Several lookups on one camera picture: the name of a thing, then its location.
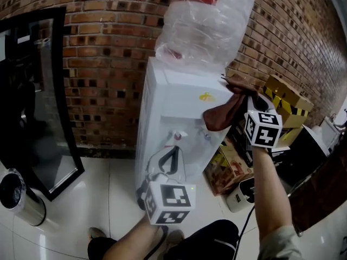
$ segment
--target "knee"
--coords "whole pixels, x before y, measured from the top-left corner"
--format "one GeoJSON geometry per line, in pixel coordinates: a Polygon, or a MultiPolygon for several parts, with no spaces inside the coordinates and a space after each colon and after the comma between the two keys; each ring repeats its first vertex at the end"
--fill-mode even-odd
{"type": "Polygon", "coordinates": [[[216,220],[214,223],[211,224],[211,226],[213,226],[213,228],[219,232],[236,231],[237,234],[239,233],[239,229],[231,220],[227,220],[227,219],[216,220]]]}

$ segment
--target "brick wall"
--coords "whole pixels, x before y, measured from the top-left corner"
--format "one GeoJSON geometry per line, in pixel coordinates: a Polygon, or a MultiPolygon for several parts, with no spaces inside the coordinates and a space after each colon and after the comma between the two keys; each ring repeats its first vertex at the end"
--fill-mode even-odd
{"type": "MultiPolygon", "coordinates": [[[[78,144],[134,148],[146,62],[170,0],[0,0],[0,18],[67,7],[63,65],[78,144]]],[[[316,105],[338,111],[347,90],[346,41],[329,0],[256,0],[228,76],[261,88],[278,74],[316,105]]]]}

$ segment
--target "sleeve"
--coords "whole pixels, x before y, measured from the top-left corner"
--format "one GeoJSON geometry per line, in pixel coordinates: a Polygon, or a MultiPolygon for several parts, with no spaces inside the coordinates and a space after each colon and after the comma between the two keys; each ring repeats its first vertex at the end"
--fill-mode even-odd
{"type": "Polygon", "coordinates": [[[303,260],[293,226],[278,228],[261,241],[258,260],[270,259],[303,260]]]}

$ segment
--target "yellow sticker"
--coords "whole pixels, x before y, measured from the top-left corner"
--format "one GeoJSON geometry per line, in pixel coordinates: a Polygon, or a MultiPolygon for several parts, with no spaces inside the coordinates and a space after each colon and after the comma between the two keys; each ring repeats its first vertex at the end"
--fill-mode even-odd
{"type": "Polygon", "coordinates": [[[202,101],[206,101],[206,102],[215,102],[216,101],[216,99],[212,95],[210,95],[210,93],[205,93],[203,95],[200,95],[199,99],[202,101]]]}

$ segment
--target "trash can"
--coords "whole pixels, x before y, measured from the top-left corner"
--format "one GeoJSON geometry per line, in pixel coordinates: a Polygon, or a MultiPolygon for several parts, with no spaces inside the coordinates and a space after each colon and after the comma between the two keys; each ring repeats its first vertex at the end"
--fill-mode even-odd
{"type": "Polygon", "coordinates": [[[0,202],[32,226],[41,225],[46,218],[46,206],[30,188],[25,185],[21,174],[10,169],[0,181],[0,202]]]}
{"type": "Polygon", "coordinates": [[[237,213],[254,204],[254,177],[241,181],[236,189],[227,197],[231,212],[237,213]]]}

